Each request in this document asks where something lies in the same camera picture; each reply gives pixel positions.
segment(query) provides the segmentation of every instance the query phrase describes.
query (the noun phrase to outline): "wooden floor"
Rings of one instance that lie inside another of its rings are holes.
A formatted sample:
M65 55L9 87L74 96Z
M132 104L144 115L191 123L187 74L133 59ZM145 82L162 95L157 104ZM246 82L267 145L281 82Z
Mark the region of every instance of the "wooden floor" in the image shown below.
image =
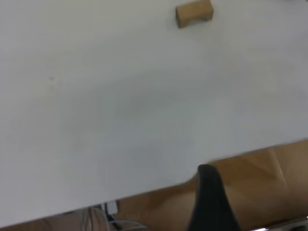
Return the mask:
M308 141L253 151L213 163L243 230L308 215ZM183 231L195 201L195 178L171 188L119 200L118 219L146 223L153 231ZM104 231L101 216L95 229ZM78 231L80 212L1 231Z

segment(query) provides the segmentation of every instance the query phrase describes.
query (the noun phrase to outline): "white tabletop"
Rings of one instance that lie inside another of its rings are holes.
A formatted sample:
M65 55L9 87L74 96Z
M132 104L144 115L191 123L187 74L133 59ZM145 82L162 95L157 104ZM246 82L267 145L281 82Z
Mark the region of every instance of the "white tabletop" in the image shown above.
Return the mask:
M0 227L308 135L308 3L0 2Z

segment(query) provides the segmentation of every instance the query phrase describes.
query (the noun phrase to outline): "wooden block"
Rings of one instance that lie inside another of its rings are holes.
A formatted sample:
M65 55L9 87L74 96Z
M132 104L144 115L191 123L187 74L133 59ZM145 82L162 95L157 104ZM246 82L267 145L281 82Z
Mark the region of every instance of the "wooden block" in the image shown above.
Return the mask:
M179 28L196 19L212 20L214 9L210 0L199 0L176 7L176 18Z

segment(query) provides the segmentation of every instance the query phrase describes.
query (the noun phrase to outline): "white cable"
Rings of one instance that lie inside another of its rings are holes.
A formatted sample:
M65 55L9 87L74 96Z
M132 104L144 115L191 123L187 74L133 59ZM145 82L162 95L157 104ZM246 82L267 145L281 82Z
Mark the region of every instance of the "white cable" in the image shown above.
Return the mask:
M81 219L81 231L87 231L87 219L88 219L88 210L83 212Z
M105 222L106 222L106 228L107 228L107 231L110 231L110 227L109 227L109 222L108 222L108 219L107 219L107 216L106 216L106 213L105 211L99 209L99 208L94 208L96 210L98 210L100 213L102 213L104 219L105 219Z

